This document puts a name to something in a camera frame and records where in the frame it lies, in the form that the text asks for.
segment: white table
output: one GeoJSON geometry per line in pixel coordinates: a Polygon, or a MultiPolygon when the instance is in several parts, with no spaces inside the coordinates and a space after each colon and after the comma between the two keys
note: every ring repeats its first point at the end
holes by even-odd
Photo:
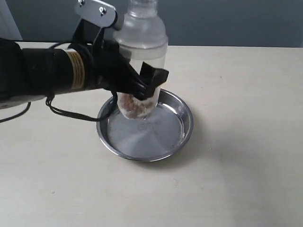
{"type": "MultiPolygon", "coordinates": [[[[170,47],[166,67],[195,129],[164,161],[115,156],[44,101],[1,124],[0,226],[302,227],[303,49],[170,47]]],[[[96,116],[109,97],[54,105],[96,116]]]]}

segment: bolt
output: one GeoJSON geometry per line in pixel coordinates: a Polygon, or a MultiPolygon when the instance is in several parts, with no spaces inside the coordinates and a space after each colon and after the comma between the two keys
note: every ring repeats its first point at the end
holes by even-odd
{"type": "Polygon", "coordinates": [[[106,8],[104,8],[102,6],[99,8],[99,11],[100,11],[101,16],[103,16],[104,14],[106,14],[106,8]]]}
{"type": "Polygon", "coordinates": [[[78,3],[80,4],[80,7],[82,7],[85,4],[85,0],[78,0],[78,3]]]}

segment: plastic bottle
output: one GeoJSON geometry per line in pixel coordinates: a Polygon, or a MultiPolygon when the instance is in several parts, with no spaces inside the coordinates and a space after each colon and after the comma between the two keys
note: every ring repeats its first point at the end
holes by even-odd
{"type": "MultiPolygon", "coordinates": [[[[165,25],[157,15],[158,0],[129,0],[122,30],[113,34],[120,44],[121,54],[130,59],[131,66],[140,73],[143,62],[164,68],[168,47],[165,25]]],[[[158,87],[152,98],[139,101],[132,95],[118,94],[118,107],[128,119],[146,118],[156,107],[158,87]]]]}

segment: stainless steel bowl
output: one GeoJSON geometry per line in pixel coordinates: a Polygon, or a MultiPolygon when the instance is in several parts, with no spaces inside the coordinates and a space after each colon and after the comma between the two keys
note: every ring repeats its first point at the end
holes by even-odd
{"type": "MultiPolygon", "coordinates": [[[[112,98],[100,109],[107,112],[112,98]]],[[[118,109],[107,121],[97,123],[103,144],[114,154],[133,161],[153,162],[167,158],[189,141],[194,127],[186,103],[162,89],[158,105],[145,120],[128,120],[118,109]]]]}

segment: black cable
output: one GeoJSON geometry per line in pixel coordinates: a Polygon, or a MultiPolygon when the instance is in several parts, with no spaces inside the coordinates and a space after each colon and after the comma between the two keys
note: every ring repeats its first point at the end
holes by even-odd
{"type": "MultiPolygon", "coordinates": [[[[93,56],[91,55],[91,53],[87,50],[87,48],[81,44],[75,44],[75,43],[72,43],[72,42],[61,42],[61,43],[57,43],[57,44],[54,44],[50,47],[50,49],[53,49],[55,47],[58,47],[62,44],[67,44],[67,43],[71,43],[73,45],[78,45],[79,47],[83,48],[84,51],[88,54],[89,56],[89,59],[91,61],[91,65],[92,67],[94,67],[95,63],[94,63],[94,59],[93,59],[93,56]]],[[[111,92],[112,95],[113,95],[113,101],[112,101],[112,104],[111,104],[111,107],[109,109],[109,111],[103,115],[103,116],[100,116],[99,118],[93,118],[93,117],[89,117],[87,115],[84,115],[84,114],[80,114],[80,113],[75,113],[75,112],[70,112],[70,111],[65,111],[65,110],[61,110],[61,109],[58,109],[56,107],[53,107],[52,106],[52,102],[55,98],[55,95],[52,94],[52,95],[49,95],[46,99],[46,102],[45,104],[50,108],[50,110],[57,114],[57,115],[60,115],[60,116],[64,116],[64,117],[69,117],[69,118],[73,118],[73,119],[78,119],[78,120],[83,120],[83,121],[89,121],[89,122],[100,122],[100,121],[103,121],[103,120],[106,120],[107,118],[110,117],[110,115],[116,110],[116,107],[117,107],[117,102],[118,102],[118,95],[117,95],[117,92],[111,92]]]]}
{"type": "Polygon", "coordinates": [[[13,119],[15,119],[15,118],[17,118],[17,117],[20,117],[20,116],[24,115],[24,114],[29,110],[30,106],[31,106],[31,103],[27,103],[26,108],[25,108],[22,112],[20,112],[20,113],[14,115],[14,116],[11,116],[11,117],[8,117],[8,118],[1,119],[1,120],[0,120],[0,123],[8,122],[8,121],[10,121],[10,120],[13,120],[13,119]]]}

